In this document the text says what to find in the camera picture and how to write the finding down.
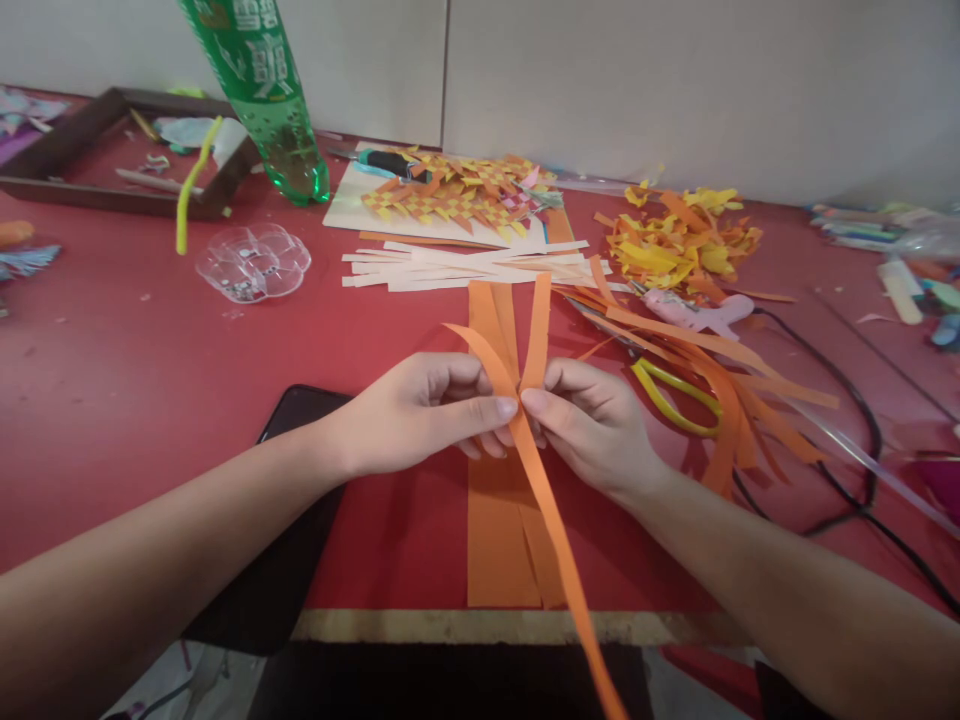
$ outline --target smartphone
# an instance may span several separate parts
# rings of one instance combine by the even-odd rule
[[[258,443],[308,425],[352,398],[309,385],[283,393]],[[275,655],[297,623],[343,488],[324,495],[254,559],[190,623],[188,640],[251,655]]]

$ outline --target white board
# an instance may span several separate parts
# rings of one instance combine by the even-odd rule
[[[357,145],[357,150],[366,150],[368,148],[374,150],[393,149],[386,145],[376,145],[366,142]],[[379,215],[372,212],[360,199],[367,193],[381,187],[386,182],[386,178],[382,178],[379,175],[362,173],[357,170],[355,163],[350,163],[349,167],[343,173],[343,179],[340,181],[340,186],[333,196],[330,209],[327,210],[327,214],[323,219],[323,224],[328,227],[347,228],[348,230],[392,233],[394,235],[428,237],[442,240],[461,240],[463,242],[475,242],[482,245],[502,248],[524,248],[531,252],[534,248],[546,243],[543,223],[536,218],[531,220],[530,229],[527,230],[526,238],[517,237],[511,231],[510,235],[514,239],[509,243],[495,230],[491,230],[476,222],[473,223],[472,235],[457,223],[444,222],[439,217],[434,217],[431,224],[424,225],[412,217],[401,217],[398,213],[393,213],[393,220],[388,223],[380,218]]]
[[[807,204],[960,198],[954,0],[453,0],[444,149]]]
[[[445,0],[280,0],[315,128],[438,145]],[[98,95],[220,86],[176,0],[5,7],[0,82]]]

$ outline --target green plastic bottle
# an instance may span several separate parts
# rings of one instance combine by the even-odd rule
[[[303,88],[275,0],[180,0],[263,166],[294,205],[330,199]]]

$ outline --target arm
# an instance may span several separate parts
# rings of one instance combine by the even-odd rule
[[[960,625],[666,467],[619,379],[554,360],[523,404],[811,701],[837,718],[960,717]]]
[[[281,435],[0,577],[6,716],[103,709],[320,496],[493,432],[516,402],[475,358],[418,355],[328,417]]]

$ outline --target wooden frame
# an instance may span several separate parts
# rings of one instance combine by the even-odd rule
[[[96,138],[127,116],[131,109],[149,115],[233,117],[230,103],[168,93],[110,88],[54,129],[0,166],[0,189],[20,200],[75,205],[97,210],[176,217],[177,196],[113,190],[91,185],[52,182],[61,168],[90,149]],[[256,146],[247,137],[219,168],[203,193],[192,197],[191,220],[217,220],[250,169],[260,162]]]

